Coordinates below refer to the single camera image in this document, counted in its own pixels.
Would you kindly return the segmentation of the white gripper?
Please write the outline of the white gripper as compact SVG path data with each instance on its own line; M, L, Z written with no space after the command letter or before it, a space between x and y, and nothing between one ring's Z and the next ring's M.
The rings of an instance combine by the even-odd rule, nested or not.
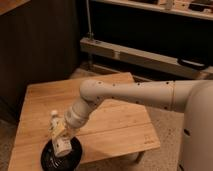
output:
M65 121L60 120L56 122L51 122L49 131L50 135L53 137L54 140L63 137L62 144L64 149L66 150L72 149L70 139L72 139L75 136L76 130L70 128Z

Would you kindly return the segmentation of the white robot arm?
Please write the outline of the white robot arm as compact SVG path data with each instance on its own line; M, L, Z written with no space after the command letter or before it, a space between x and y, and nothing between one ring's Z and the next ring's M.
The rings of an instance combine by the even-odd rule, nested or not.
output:
M185 115L178 171L213 171L213 80L106 83L85 80L63 117L51 120L54 155L72 150L71 140L103 101L115 99Z

